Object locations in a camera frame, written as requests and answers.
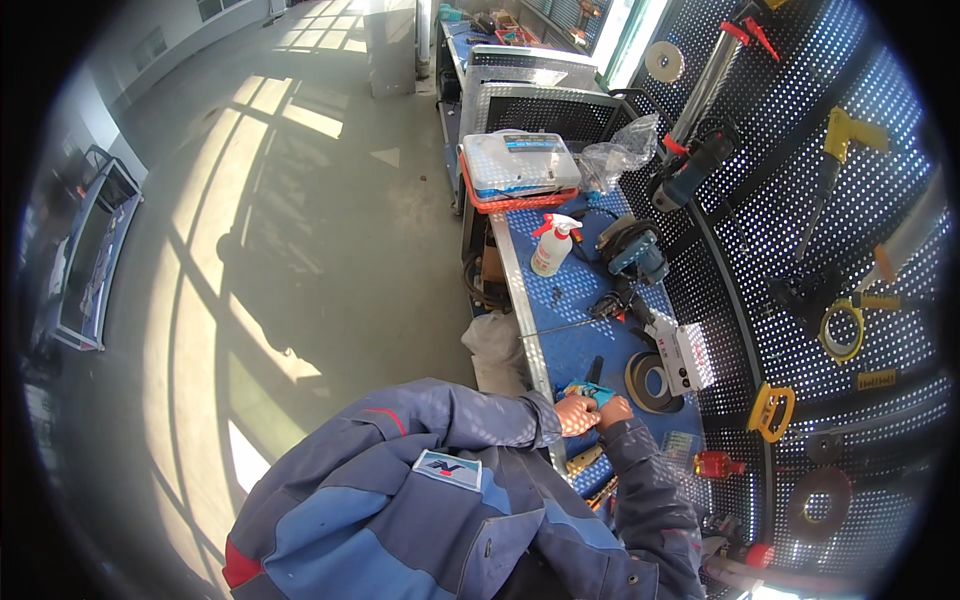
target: concrete floor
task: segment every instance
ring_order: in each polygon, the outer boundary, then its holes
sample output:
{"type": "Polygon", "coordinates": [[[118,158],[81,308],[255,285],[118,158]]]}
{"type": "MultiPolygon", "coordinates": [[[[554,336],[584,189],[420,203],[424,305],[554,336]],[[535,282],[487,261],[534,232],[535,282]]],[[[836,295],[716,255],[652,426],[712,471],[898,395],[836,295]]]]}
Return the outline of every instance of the concrete floor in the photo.
{"type": "Polygon", "coordinates": [[[356,398],[474,384],[435,98],[371,97],[359,14],[250,26],[120,121],[147,202],[60,438],[76,516],[148,595],[226,597],[245,490],[356,398]]]}

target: yellow tape roll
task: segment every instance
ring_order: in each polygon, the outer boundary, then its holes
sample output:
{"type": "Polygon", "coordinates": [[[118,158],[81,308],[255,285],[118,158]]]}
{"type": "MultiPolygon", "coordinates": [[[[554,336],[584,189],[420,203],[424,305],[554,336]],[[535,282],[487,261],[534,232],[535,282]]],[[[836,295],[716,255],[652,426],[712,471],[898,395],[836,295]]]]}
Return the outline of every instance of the yellow tape roll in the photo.
{"type": "Polygon", "coordinates": [[[863,313],[859,308],[854,308],[849,299],[842,298],[833,303],[833,306],[824,315],[823,320],[820,321],[820,335],[817,338],[823,344],[827,354],[837,361],[837,364],[842,364],[854,358],[860,351],[860,347],[863,345],[863,326],[863,313]],[[830,337],[828,325],[830,319],[838,313],[847,313],[856,322],[856,339],[853,340],[852,344],[841,344],[830,337]]]}

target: work uniform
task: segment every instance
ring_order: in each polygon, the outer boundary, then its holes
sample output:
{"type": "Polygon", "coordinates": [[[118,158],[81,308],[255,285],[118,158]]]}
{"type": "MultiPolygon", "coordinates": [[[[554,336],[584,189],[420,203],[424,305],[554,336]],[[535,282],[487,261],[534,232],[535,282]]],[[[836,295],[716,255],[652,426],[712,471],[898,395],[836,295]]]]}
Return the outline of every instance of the work uniform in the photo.
{"type": "Polygon", "coordinates": [[[227,541],[233,597],[487,600],[544,577],[572,598],[703,597],[697,520],[646,426],[600,441],[622,543],[535,450],[560,435],[536,392],[435,379],[374,392],[253,487],[227,541]]]}

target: logo patch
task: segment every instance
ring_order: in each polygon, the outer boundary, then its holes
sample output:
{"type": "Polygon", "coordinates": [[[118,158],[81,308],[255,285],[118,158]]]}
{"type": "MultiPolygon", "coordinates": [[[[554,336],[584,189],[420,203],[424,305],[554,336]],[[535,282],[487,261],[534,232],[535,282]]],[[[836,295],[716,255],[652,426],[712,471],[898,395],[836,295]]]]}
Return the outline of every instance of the logo patch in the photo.
{"type": "Polygon", "coordinates": [[[483,465],[480,461],[470,461],[442,452],[424,450],[414,463],[413,470],[467,490],[480,491],[480,476],[483,474],[483,465]]]}

